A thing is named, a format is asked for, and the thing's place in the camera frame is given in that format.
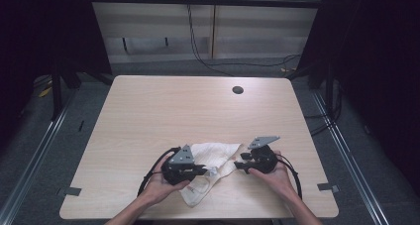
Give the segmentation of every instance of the wrist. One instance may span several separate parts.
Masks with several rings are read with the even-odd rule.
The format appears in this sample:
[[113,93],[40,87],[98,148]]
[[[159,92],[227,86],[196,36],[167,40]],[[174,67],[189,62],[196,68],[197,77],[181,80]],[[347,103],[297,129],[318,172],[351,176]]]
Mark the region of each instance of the wrist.
[[296,201],[296,199],[300,199],[299,195],[297,195],[296,191],[291,186],[279,189],[277,194],[286,203],[292,203]]
[[144,208],[148,208],[156,204],[155,199],[152,196],[149,196],[147,194],[140,194],[136,198],[136,203],[139,207],[144,207]]

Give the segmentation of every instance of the gray floor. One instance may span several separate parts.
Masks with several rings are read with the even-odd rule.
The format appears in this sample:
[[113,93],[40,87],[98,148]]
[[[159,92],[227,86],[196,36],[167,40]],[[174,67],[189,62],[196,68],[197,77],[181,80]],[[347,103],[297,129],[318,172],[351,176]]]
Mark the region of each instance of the gray floor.
[[[245,62],[273,64],[279,58],[224,59],[211,62]],[[297,59],[287,64],[288,70],[296,65]],[[235,76],[282,77],[283,65],[221,65],[213,66]],[[145,75],[223,75],[213,71],[196,60],[119,63],[113,64],[115,74]],[[25,197],[13,224],[103,224],[104,221],[65,221],[59,217],[63,197],[56,195],[61,187],[68,187],[88,142],[103,102],[109,90],[100,82],[82,75],[83,83],[75,93],[52,146],[41,169]],[[308,89],[306,78],[292,81],[304,115],[317,115],[313,92]],[[11,141],[0,161],[0,205],[13,190],[29,159],[49,125],[52,115],[52,96],[37,97],[36,90],[22,118],[22,127]],[[307,119],[309,130],[323,125],[322,118]],[[383,154],[376,139],[365,132],[364,122],[344,98],[342,115],[338,125],[348,142],[367,182],[377,196],[390,224],[418,224],[420,201],[405,178]],[[336,218],[323,219],[325,224],[374,224],[358,189],[353,182],[334,140],[328,130],[313,137],[325,173],[332,184],[340,187],[335,198],[340,209]],[[285,219],[284,224],[294,224]]]

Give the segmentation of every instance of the metal bracket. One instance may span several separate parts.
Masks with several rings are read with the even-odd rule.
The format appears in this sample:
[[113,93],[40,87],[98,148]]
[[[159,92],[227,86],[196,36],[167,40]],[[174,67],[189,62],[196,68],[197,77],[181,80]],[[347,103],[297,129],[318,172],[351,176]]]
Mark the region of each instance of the metal bracket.
[[60,188],[56,195],[65,197],[66,195],[78,196],[80,194],[81,188],[75,187],[68,187],[68,188]]
[[173,156],[169,162],[170,165],[179,165],[179,164],[194,164],[194,157],[191,153],[191,148],[188,145],[183,146],[183,148]]
[[280,139],[278,136],[271,136],[271,137],[256,137],[248,146],[248,149],[257,149],[268,145],[276,140]]
[[340,191],[340,187],[338,185],[331,185],[330,183],[318,183],[317,185],[320,191],[331,190],[333,193]]

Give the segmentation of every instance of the dark background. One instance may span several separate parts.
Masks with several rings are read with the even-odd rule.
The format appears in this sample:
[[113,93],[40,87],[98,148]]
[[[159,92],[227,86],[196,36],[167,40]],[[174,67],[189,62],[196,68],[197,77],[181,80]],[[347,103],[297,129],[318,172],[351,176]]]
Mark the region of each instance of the dark background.
[[346,4],[318,11],[299,67],[310,69],[316,88],[332,66],[386,155],[420,194],[420,2],[339,1]]
[[82,0],[0,0],[0,140],[6,145],[37,76],[111,73],[93,7]]

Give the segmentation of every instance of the small black circle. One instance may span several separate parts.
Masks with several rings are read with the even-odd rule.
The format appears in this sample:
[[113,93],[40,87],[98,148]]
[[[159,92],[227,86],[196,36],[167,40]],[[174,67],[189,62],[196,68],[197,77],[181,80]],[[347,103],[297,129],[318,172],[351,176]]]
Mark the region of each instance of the small black circle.
[[242,94],[244,93],[244,88],[241,86],[235,86],[232,88],[232,91],[234,91],[236,94]]

